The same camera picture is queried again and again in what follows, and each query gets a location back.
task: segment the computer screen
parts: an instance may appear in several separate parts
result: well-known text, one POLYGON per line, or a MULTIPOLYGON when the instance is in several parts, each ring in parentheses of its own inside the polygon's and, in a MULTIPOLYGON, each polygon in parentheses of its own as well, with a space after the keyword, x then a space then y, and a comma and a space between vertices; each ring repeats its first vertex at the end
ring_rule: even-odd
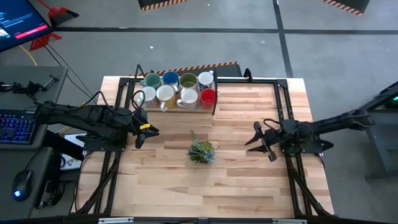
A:
POLYGON ((0 52, 50 32, 28 0, 0 0, 0 52))

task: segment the gray floor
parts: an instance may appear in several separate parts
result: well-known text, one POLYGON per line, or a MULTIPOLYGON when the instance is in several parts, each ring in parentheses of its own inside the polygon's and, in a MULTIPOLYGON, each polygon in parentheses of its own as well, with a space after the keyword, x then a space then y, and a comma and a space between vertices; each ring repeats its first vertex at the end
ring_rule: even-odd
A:
MULTIPOLYGON (((66 26, 277 28, 272 0, 190 0, 149 12, 141 12, 137 1, 132 0, 47 2, 81 14, 66 26)), ((319 0, 279 0, 279 4, 285 29, 398 29, 395 0, 372 0, 362 17, 319 0)), ((46 12, 41 6, 38 9, 46 12)), ((137 63, 146 70, 165 70, 236 60, 256 77, 286 77, 278 34, 58 34, 63 39, 50 43, 92 92, 100 88, 103 76, 134 73, 137 63)), ((305 80, 314 119, 355 109, 397 81, 397 35, 286 35, 286 39, 294 77, 305 80)), ((32 55, 39 65, 57 65, 45 49, 32 55)), ((20 48, 0 54, 0 65, 31 64, 20 48)), ((66 82, 59 102, 79 105, 86 99, 66 82)), ((364 179, 380 166, 366 135, 339 131, 324 138, 335 143, 325 153, 335 213, 345 218, 397 223, 397 180, 369 183, 364 179)), ((70 195, 65 197, 64 206, 35 215, 65 214, 70 206, 68 199, 70 195)))

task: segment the desk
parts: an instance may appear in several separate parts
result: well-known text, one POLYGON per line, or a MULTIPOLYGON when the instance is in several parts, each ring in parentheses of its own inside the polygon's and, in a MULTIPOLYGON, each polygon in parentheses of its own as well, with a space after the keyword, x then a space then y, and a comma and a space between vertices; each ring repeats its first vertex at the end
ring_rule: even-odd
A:
MULTIPOLYGON (((53 83, 47 92, 38 92, 35 97, 38 101, 43 102, 52 100, 57 102, 60 95, 62 85, 65 81, 67 69, 63 67, 0 67, 0 80, 4 83, 18 82, 26 86, 28 81, 44 85, 50 80, 49 75, 53 75, 59 79, 59 82, 53 83)), ((7 110, 24 110, 28 106, 33 106, 33 102, 26 95, 0 93, 1 109, 7 110)), ((22 149, 8 145, 0 145, 0 220, 30 218, 36 197, 42 185, 47 164, 52 154, 51 148, 43 148, 40 153, 30 163, 29 169, 33 171, 32 193, 30 197, 23 201, 17 202, 12 197, 12 182, 15 175, 24 170, 30 158, 36 153, 43 141, 47 125, 40 126, 37 138, 35 138, 34 146, 31 149, 22 149)))
MULTIPOLYGON (((101 91, 113 104, 119 77, 104 77, 101 91)), ((311 121, 303 79, 288 79, 295 119, 311 121)), ((134 148, 129 136, 122 153, 112 216, 290 218, 294 216, 284 156, 270 162, 261 152, 247 152, 253 122, 278 119, 274 88, 265 84, 219 84, 214 116, 204 113, 148 113, 160 136, 134 148), (187 158, 190 130, 215 149, 214 164, 187 158)), ((81 172, 78 203, 93 193, 100 179, 103 152, 87 158, 81 172)), ((327 211, 333 213, 325 172, 319 158, 303 154, 307 185, 327 211)), ((302 195, 299 192, 301 208, 302 195)))

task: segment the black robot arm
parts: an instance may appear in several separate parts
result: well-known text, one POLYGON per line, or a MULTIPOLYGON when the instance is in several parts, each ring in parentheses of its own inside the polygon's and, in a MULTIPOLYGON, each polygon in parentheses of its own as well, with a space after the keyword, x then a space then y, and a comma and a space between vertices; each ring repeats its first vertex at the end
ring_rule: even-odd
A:
POLYGON ((256 134, 245 144, 248 145, 261 139, 262 145, 250 149, 250 151, 268 152, 271 162, 277 158, 275 152, 270 149, 271 145, 283 144, 284 148, 287 149, 286 153, 291 154, 299 152, 321 153, 333 147, 333 143, 321 140, 319 135, 342 129, 362 131, 374 124, 374 121, 365 110, 354 110, 316 122, 300 122, 294 119, 286 119, 281 123, 273 122, 280 124, 280 129, 274 129, 267 125, 270 128, 264 133, 261 131, 260 123, 255 122, 254 129, 256 134))
POLYGON ((51 101, 35 103, 34 118, 39 124, 64 124, 87 132, 80 140, 95 139, 110 144, 123 140, 124 133, 137 135, 136 148, 141 148, 146 138, 159 135, 159 130, 149 124, 143 108, 134 112, 129 109, 114 109, 107 105, 82 107, 58 105, 51 101))

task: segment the mug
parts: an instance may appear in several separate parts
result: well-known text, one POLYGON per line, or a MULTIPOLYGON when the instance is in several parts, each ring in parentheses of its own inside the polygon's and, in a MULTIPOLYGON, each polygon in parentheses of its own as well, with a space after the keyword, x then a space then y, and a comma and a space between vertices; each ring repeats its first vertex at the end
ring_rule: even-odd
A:
POLYGON ((180 77, 180 88, 181 92, 190 89, 190 90, 197 90, 198 86, 198 78, 196 75, 192 73, 185 73, 180 77))
MULTIPOLYGON (((159 100, 156 97, 156 89, 154 87, 144 87, 142 91, 145 93, 144 104, 148 108, 156 108, 159 105, 159 100)), ((144 94, 139 93, 139 98, 136 100, 138 105, 141 105, 144 98, 144 94)))
POLYGON ((139 83, 144 87, 150 86, 157 89, 161 86, 162 81, 160 80, 160 75, 156 73, 150 73, 146 75, 144 80, 140 81, 139 83))
POLYGON ((177 105, 194 110, 198 106, 198 93, 195 90, 186 89, 181 93, 181 100, 177 100, 177 105))
POLYGON ((162 77, 162 81, 163 84, 172 86, 176 94, 178 94, 179 78, 177 72, 166 72, 162 77))
POLYGON ((156 97, 161 102, 160 110, 165 112, 175 106, 175 91, 170 85, 162 85, 156 91, 156 97))
POLYGON ((216 91, 213 89, 206 89, 200 93, 201 107, 204 110, 212 110, 216 103, 216 91))
POLYGON ((213 88, 214 84, 213 71, 202 72, 201 74, 199 74, 198 81, 199 81, 200 91, 203 91, 207 88, 213 88))

